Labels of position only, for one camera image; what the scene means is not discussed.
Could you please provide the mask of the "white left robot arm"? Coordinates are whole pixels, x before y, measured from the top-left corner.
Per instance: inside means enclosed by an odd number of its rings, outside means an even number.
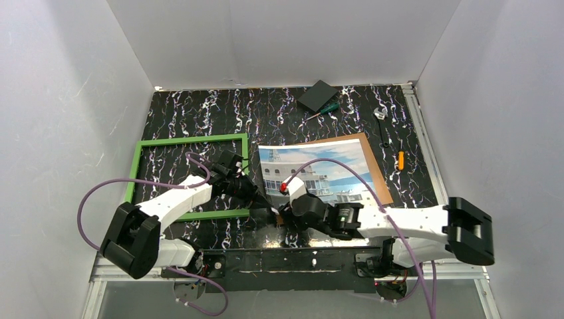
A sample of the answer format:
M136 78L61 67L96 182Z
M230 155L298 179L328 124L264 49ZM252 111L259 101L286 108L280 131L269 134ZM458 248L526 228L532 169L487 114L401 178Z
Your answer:
M199 251L185 239L165 239L163 231L184 213L226 195L249 209L272 209L268 199L243 171L243 156L223 151L219 158L198 164L199 170L165 193L139 204L118 206L100 244L101 255L134 279L153 268L194 266Z

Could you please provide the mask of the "green picture frame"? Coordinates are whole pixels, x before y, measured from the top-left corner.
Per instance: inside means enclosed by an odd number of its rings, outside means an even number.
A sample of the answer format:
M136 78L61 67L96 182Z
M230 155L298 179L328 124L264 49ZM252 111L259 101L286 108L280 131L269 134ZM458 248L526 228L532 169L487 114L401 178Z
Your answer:
M158 139L158 140L141 140L137 142L134 155L132 159L132 165L130 168L129 178L137 178L137 173L139 169L139 163L142 153L142 148L154 147L154 146L171 146L177 144L193 144L193 143L204 143L204 142L224 142L224 141L240 141L242 155L245 158L249 155L249 138L247 133L239 134L223 134L223 135L212 135L212 136L195 136L187 138L169 138L169 139ZM209 220L209 219L229 219L236 217L249 217L249 209L232 209L223 211L208 211L208 212L195 212L195 213L185 213L176 222L188 222L197 220Z

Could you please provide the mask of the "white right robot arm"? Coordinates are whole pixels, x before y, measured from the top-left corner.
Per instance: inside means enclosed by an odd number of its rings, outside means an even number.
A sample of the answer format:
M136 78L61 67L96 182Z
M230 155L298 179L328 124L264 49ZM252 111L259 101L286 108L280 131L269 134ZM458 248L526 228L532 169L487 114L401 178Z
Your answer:
M492 217L462 197L419 209L386 208L362 203L330 205L311 194L281 206L279 213L302 229L334 239L393 237L381 261L404 268L455 258L462 263L495 263Z

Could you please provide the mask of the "orange handled screwdriver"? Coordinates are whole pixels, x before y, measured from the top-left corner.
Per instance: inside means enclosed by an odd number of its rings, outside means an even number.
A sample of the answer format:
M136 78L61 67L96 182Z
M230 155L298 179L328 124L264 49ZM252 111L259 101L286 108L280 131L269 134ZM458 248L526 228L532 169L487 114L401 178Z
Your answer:
M405 162L405 152L399 151L398 153L398 170L402 171L404 169L404 162Z

